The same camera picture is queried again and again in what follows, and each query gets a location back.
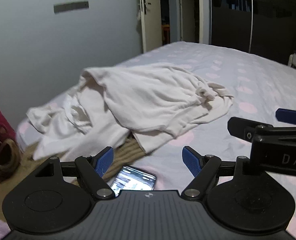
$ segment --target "sliding wardrobe door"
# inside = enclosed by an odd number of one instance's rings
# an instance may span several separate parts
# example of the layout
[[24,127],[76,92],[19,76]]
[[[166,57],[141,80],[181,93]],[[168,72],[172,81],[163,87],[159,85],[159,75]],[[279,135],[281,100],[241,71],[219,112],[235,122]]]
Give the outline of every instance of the sliding wardrobe door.
[[211,44],[249,51],[251,0],[211,0]]
[[287,64],[296,49],[296,0],[253,0],[250,52]]

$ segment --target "blue clip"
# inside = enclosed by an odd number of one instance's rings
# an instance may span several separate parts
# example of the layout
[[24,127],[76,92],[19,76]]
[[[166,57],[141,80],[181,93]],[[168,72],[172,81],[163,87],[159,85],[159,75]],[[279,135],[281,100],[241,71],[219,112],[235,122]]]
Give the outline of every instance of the blue clip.
[[276,111],[276,118],[279,122],[296,124],[296,111],[279,108]]

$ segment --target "bed sheet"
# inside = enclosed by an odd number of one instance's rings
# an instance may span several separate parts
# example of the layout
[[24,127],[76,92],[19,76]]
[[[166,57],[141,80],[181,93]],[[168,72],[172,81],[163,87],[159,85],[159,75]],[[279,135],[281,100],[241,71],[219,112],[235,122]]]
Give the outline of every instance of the bed sheet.
[[[278,108],[296,109],[296,70],[253,54],[211,45],[176,42],[118,66],[154,62],[179,65],[205,79],[224,85],[235,96],[234,104],[227,115],[196,127],[133,164],[156,174],[156,190],[177,189],[181,193],[193,179],[182,162],[181,151],[186,145],[202,155],[213,154],[227,161],[235,161],[239,155],[249,157],[251,144],[230,136],[227,131],[230,117],[237,116],[273,126],[289,126],[275,119],[275,111]],[[58,105],[61,102],[62,96],[53,101]],[[33,130],[27,120],[19,125],[17,137],[22,149],[41,137]],[[296,200],[296,177],[270,174]],[[220,182],[228,179],[230,178],[221,178]],[[296,211],[288,231],[296,238]]]

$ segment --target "smartphone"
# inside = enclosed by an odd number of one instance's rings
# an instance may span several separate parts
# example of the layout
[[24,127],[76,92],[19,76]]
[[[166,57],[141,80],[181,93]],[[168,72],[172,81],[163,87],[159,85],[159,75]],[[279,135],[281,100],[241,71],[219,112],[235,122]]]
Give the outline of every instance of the smartphone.
[[153,190],[156,183],[156,175],[132,166],[123,166],[111,184],[115,196],[120,190]]

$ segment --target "white towel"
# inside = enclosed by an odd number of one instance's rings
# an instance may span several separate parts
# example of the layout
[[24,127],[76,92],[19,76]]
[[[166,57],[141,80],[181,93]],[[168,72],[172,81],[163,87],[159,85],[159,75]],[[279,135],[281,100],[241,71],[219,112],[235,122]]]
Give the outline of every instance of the white towel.
[[123,144],[130,131],[149,153],[225,115],[232,99],[223,86],[168,63],[85,69],[63,109],[29,109],[31,123],[46,131],[34,159],[59,150],[68,151],[64,161],[96,155]]

